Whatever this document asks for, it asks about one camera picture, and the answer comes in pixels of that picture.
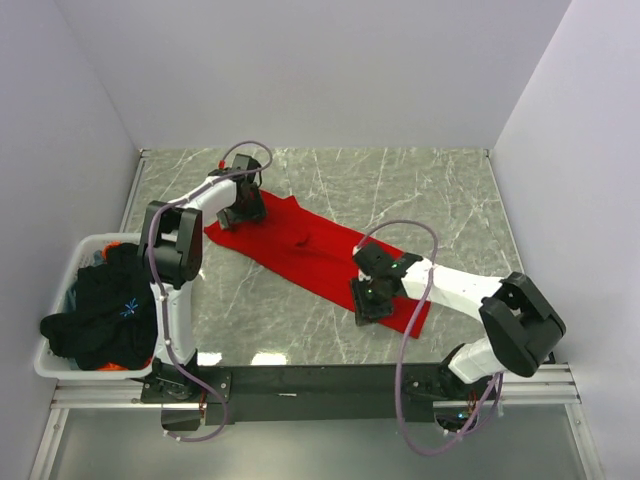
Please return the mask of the red polo shirt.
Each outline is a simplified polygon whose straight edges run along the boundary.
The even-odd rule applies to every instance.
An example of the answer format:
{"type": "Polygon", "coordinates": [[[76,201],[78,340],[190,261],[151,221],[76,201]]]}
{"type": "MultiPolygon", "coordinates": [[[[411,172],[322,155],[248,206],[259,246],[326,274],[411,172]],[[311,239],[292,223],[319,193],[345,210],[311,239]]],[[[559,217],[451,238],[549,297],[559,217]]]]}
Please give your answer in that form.
{"type": "Polygon", "coordinates": [[[262,193],[266,217],[228,230],[204,228],[215,244],[254,260],[284,279],[352,312],[351,280],[358,275],[353,248],[361,232],[302,208],[293,196],[262,193]]]}

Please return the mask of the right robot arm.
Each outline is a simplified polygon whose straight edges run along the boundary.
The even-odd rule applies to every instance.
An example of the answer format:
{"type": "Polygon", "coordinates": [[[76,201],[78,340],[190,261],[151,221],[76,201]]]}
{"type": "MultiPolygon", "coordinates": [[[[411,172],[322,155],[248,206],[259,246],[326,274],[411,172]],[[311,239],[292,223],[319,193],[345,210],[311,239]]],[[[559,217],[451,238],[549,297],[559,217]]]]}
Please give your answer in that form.
{"type": "Polygon", "coordinates": [[[460,399],[497,373],[530,378],[566,333],[563,320],[523,273],[480,276],[412,253],[393,257],[375,243],[355,248],[353,260],[357,325],[390,319],[403,299],[439,304],[483,325],[484,337],[456,347],[438,365],[426,387],[433,398],[460,399]]]}

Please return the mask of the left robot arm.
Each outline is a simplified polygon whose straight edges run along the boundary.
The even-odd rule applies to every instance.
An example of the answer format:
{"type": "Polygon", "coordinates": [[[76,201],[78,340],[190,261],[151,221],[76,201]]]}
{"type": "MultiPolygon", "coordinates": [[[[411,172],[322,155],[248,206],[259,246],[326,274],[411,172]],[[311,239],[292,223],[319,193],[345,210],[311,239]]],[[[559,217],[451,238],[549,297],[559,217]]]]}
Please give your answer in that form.
{"type": "Polygon", "coordinates": [[[205,383],[199,378],[191,326],[192,283],[203,261],[204,227],[216,220],[224,228],[262,220],[262,172],[271,166],[238,153],[194,189],[169,201],[152,201],[145,211],[138,258],[148,274],[157,315],[158,339],[153,375],[176,401],[193,399],[205,383]]]}

